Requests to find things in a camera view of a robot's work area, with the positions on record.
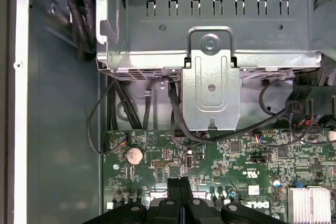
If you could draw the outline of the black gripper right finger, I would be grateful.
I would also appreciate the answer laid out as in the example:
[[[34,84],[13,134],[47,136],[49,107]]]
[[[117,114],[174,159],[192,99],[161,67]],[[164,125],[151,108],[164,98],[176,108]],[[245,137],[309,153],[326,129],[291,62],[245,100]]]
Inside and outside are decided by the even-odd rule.
[[[190,182],[181,178],[183,220],[185,223],[273,223],[271,216],[233,202],[224,205],[221,210],[210,206],[205,200],[195,198]]]

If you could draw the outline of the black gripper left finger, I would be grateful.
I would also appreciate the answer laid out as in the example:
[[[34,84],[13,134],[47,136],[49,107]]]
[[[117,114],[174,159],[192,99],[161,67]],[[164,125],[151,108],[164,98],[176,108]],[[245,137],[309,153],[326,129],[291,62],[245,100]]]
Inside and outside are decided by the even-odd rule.
[[[180,223],[181,180],[169,179],[167,197],[151,201],[149,208],[126,203],[89,220],[89,223]]]

